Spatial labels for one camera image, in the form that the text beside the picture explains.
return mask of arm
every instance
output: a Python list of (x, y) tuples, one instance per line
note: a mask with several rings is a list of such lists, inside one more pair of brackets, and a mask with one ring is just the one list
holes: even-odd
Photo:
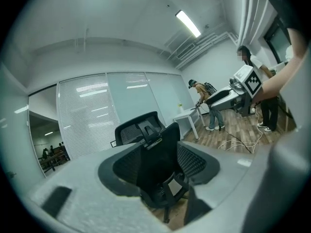
[(269, 79), (273, 77), (273, 74), (265, 65), (262, 65), (260, 69), (264, 71), (264, 73), (268, 76)]
[(301, 64), (306, 59), (307, 41), (305, 38), (299, 31), (294, 29), (288, 29), (288, 33), (293, 46), (294, 56), (277, 75), (262, 84), (262, 88), (255, 95), (253, 103), (277, 96), (281, 88), (299, 70)]
[(203, 101), (204, 101), (204, 94), (203, 94), (202, 91), (200, 91), (199, 94), (200, 94), (200, 101), (199, 101), (199, 103), (202, 104)]

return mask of office chair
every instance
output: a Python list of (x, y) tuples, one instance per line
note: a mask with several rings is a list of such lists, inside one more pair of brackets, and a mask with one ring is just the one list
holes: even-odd
[(119, 125), (115, 129), (116, 145), (120, 146), (140, 141), (144, 142), (145, 139), (138, 127), (138, 124), (143, 121), (150, 122), (157, 132), (165, 129), (165, 126), (161, 123), (157, 116), (157, 112), (152, 111)]
[[(135, 142), (141, 145), (139, 156), (116, 164), (115, 173), (138, 186), (141, 198), (148, 206), (165, 208), (163, 221), (168, 223), (170, 207), (189, 189), (188, 181), (177, 162), (177, 142), (180, 140), (178, 124), (173, 123), (165, 128), (157, 112), (150, 112), (117, 127), (115, 136), (117, 146)], [(138, 168), (138, 171), (131, 172), (133, 168)], [(180, 185), (175, 194), (170, 189), (170, 183), (174, 181)]]

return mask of white device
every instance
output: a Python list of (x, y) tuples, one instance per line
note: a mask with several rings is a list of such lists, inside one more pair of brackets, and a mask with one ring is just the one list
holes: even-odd
[(262, 87), (260, 74), (254, 67), (244, 65), (230, 78), (229, 86), (215, 92), (207, 100), (211, 109), (233, 109), (242, 117), (252, 115), (250, 105), (252, 98)]

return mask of white table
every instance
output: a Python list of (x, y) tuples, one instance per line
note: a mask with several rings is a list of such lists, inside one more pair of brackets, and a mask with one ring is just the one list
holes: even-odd
[[(191, 116), (192, 116), (194, 113), (198, 113), (198, 115), (199, 115), (199, 117), (201, 118), (201, 121), (202, 121), (202, 123), (203, 123), (203, 126), (205, 127), (205, 122), (204, 122), (204, 120), (203, 120), (203, 117), (202, 117), (202, 114), (201, 114), (199, 108), (196, 108), (196, 109), (194, 109), (194, 110), (187, 109), (187, 110), (183, 111), (182, 113), (178, 114), (177, 116), (175, 116), (175, 117), (173, 118), (173, 120), (174, 120), (174, 122), (177, 122), (177, 120), (179, 120), (179, 119), (188, 118), (188, 120), (189, 120), (189, 122), (190, 122), (190, 125), (191, 125), (191, 127), (192, 127), (192, 129), (193, 129), (195, 138), (196, 138), (196, 139), (199, 139), (198, 133), (197, 133), (197, 131), (196, 131), (196, 129), (195, 129), (194, 123), (193, 123), (192, 118), (191, 118)], [(183, 137), (183, 135), (182, 135), (181, 132), (180, 132), (180, 137), (181, 137), (181, 139), (184, 139), (184, 137)]]

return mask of long hair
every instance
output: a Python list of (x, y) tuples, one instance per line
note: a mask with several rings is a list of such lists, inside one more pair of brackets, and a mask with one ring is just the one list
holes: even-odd
[(246, 61), (244, 61), (245, 64), (254, 67), (254, 65), (253, 65), (253, 63), (252, 63), (252, 61), (251, 61), (251, 52), (250, 52), (250, 50), (249, 50), (246, 46), (240, 46), (240, 47), (238, 48), (238, 52), (239, 52), (239, 51), (242, 52), (242, 55), (243, 55), (243, 56), (246, 56), (246, 59), (247, 59), (247, 62), (248, 62), (248, 63), (247, 63)]

